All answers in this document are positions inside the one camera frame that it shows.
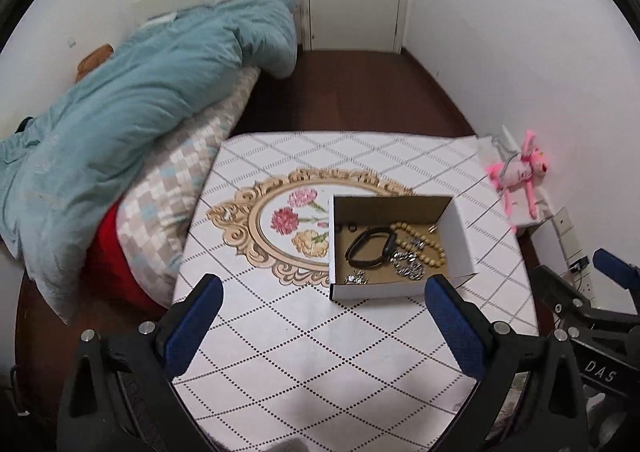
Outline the white cardboard box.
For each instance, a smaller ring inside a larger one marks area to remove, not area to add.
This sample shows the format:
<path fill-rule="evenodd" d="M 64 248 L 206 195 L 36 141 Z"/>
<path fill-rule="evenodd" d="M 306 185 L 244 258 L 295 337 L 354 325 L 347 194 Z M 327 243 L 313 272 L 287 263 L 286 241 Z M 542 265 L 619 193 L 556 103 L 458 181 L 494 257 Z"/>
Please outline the white cardboard box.
<path fill-rule="evenodd" d="M 436 233 L 428 229 L 436 224 Z M 348 196 L 330 201 L 334 302 L 416 297 L 431 276 L 454 286 L 477 275 L 459 202 L 448 195 Z"/>

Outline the red bed sheet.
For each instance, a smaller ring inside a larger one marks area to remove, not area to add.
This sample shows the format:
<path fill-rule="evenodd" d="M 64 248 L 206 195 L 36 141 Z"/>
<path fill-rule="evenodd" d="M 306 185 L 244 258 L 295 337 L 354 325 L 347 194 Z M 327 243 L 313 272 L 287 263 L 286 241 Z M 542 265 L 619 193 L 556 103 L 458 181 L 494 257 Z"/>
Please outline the red bed sheet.
<path fill-rule="evenodd" d="M 166 309 L 142 290 L 134 279 L 116 232 L 116 215 L 120 201 L 114 203 L 99 224 L 87 250 L 81 276 L 89 288 L 119 307 L 138 310 L 153 316 Z"/>

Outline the checkered pillow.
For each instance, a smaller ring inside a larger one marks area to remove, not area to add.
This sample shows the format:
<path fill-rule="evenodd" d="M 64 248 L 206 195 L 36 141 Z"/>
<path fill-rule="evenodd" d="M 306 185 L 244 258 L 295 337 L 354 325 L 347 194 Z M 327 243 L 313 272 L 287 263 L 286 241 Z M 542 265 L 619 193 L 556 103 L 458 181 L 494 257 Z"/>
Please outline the checkered pillow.
<path fill-rule="evenodd" d="M 198 198 L 259 74 L 259 68 L 242 68 L 228 97 L 156 140 L 122 197 L 115 235 L 124 268 L 116 273 L 116 290 L 131 305 L 170 306 Z"/>

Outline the patterned white tablecloth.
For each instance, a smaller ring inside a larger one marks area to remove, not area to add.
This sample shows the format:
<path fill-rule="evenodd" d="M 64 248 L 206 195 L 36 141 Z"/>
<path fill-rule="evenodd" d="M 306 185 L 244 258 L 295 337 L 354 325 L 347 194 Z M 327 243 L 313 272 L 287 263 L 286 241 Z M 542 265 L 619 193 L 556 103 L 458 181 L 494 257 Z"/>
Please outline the patterned white tablecloth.
<path fill-rule="evenodd" d="M 175 298 L 207 273 L 224 303 L 178 394 L 235 451 L 425 451 L 473 387 L 421 297 L 331 300 L 326 209 L 335 194 L 451 195 L 476 275 L 462 296 L 536 332 L 515 236 L 474 138 L 244 134 L 220 149 L 198 202 Z"/>

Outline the pink panther plush toy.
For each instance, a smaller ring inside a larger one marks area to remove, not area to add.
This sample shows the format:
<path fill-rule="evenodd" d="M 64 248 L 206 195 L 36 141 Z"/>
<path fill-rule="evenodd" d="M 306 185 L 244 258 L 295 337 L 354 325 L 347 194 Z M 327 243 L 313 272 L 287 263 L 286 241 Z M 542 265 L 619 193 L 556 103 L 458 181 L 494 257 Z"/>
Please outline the pink panther plush toy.
<path fill-rule="evenodd" d="M 498 136 L 490 138 L 491 145 L 498 150 L 500 160 L 486 167 L 489 182 L 500 195 L 506 219 L 513 232 L 529 226 L 531 221 L 542 221 L 551 215 L 548 194 L 541 187 L 548 174 L 549 164 L 541 149 L 537 135 L 525 131 L 521 149 L 509 149 Z M 513 221 L 515 201 L 513 194 L 523 190 L 526 199 L 527 222 Z"/>

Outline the teal duvet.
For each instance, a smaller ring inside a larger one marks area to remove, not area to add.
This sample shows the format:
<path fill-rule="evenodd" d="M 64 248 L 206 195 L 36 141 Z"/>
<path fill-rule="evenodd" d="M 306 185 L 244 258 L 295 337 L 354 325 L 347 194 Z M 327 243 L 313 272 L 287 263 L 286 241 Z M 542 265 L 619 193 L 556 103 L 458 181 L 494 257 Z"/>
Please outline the teal duvet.
<path fill-rule="evenodd" d="M 75 319 L 87 250 L 154 142 L 230 94 L 241 68 L 290 76 L 292 0 L 232 0 L 139 28 L 1 143 L 1 237 L 44 301 Z"/>

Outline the brown plush toy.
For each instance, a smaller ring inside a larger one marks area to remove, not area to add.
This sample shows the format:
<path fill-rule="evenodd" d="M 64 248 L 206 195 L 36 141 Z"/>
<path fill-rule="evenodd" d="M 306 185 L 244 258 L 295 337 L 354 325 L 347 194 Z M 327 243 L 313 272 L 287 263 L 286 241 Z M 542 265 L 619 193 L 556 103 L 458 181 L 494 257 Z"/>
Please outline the brown plush toy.
<path fill-rule="evenodd" d="M 114 48 L 110 44 L 104 44 L 85 56 L 77 65 L 75 82 L 80 82 L 81 79 L 108 60 L 113 53 Z"/>

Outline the white wall socket strip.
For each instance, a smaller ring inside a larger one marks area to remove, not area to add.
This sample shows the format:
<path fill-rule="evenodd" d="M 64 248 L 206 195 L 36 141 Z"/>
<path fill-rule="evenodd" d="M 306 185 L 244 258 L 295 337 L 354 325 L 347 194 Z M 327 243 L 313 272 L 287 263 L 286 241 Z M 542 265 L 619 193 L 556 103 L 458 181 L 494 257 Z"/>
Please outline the white wall socket strip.
<path fill-rule="evenodd" d="M 551 221 L 565 262 L 562 278 L 578 293 L 590 302 L 594 302 L 596 293 L 591 281 L 591 260 L 582 249 L 582 243 L 578 240 L 577 231 L 568 210 L 565 207 L 561 208 Z"/>

